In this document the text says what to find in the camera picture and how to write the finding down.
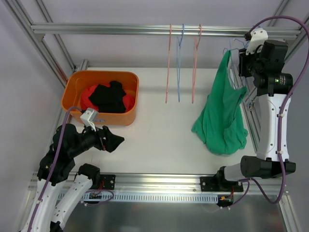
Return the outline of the red tank top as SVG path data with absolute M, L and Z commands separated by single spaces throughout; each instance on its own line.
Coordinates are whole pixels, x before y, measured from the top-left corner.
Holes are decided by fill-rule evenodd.
M 98 85 L 90 86 L 82 92 L 81 99 L 80 99 L 80 105 L 83 110 L 86 110 L 87 108 L 93 108 L 98 111 L 98 107 L 93 105 L 91 101 L 89 100 L 89 96 L 93 93 L 93 91 L 95 90 L 97 86 Z M 123 103 L 126 107 L 126 111 L 125 111 L 126 113 L 133 108 L 135 104 L 135 98 L 129 95 L 128 93 L 126 93 L 126 95 L 123 97 Z

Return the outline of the black tank top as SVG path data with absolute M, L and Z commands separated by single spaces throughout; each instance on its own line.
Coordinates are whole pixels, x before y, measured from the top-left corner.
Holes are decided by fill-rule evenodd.
M 110 86 L 98 85 L 89 96 L 91 103 L 98 107 L 100 113 L 124 113 L 126 107 L 123 97 L 126 92 L 118 81 L 111 81 Z

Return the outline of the pink hanger with black top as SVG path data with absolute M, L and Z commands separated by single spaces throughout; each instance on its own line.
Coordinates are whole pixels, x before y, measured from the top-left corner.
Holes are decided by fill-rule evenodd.
M 197 72 L 197 57 L 198 57 L 198 48 L 202 34 L 202 25 L 199 25 L 198 36 L 194 38 L 194 62 L 193 62 L 193 73 L 192 73 L 192 96 L 191 103 L 195 101 L 195 85 L 196 85 L 196 72 Z

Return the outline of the blue wire hanger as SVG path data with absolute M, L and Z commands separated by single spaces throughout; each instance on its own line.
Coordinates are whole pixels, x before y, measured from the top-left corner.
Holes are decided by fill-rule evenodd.
M 177 96 L 178 102 L 181 101 L 181 87 L 180 87 L 180 80 L 181 80 L 181 48 L 182 48 L 182 41 L 184 36 L 184 24 L 182 24 L 182 32 L 181 36 L 177 37 L 177 48 L 176 48 L 176 78 L 177 78 Z

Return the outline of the pink wire hanger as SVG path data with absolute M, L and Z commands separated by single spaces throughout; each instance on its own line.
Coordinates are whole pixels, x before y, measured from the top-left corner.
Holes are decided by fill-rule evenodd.
M 168 102 L 169 94 L 169 74 L 170 74 L 170 51 L 171 51 L 171 36 L 172 36 L 172 24 L 169 25 L 169 46 L 168 46 L 168 66 L 167 66 L 167 81 L 166 81 L 166 97 L 165 103 Z

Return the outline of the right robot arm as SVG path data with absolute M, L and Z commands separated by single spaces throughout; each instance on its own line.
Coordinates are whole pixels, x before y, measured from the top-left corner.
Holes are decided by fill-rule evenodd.
M 243 179 L 285 178 L 296 170 L 289 161 L 286 129 L 293 77 L 283 73 L 286 42 L 267 39 L 253 51 L 239 51 L 239 76 L 252 77 L 260 110 L 260 142 L 256 155 L 243 156 L 239 164 L 223 166 L 216 174 L 216 187 L 228 191 Z

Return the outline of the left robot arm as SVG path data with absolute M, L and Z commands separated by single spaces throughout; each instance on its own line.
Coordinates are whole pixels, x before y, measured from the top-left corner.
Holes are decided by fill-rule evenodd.
M 107 126 L 84 127 L 81 133 L 71 123 L 59 126 L 49 151 L 40 161 L 36 195 L 22 231 L 63 231 L 73 210 L 86 193 L 92 192 L 98 196 L 106 190 L 109 192 L 107 201 L 112 200 L 113 176 L 103 176 L 99 167 L 87 163 L 80 166 L 64 197 L 59 199 L 58 196 L 75 166 L 75 157 L 91 148 L 111 153 L 124 140 L 124 137 L 113 134 Z

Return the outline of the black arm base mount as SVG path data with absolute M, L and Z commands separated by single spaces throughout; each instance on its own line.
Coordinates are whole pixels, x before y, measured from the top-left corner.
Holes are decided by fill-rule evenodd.
M 101 174 L 99 181 L 99 189 L 114 190 L 116 175 L 114 174 Z

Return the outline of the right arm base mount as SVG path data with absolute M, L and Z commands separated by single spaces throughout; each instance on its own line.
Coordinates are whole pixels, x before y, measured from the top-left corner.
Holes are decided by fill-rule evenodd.
M 201 176 L 200 189 L 202 192 L 243 192 L 243 185 L 235 181 L 218 179 L 215 176 Z

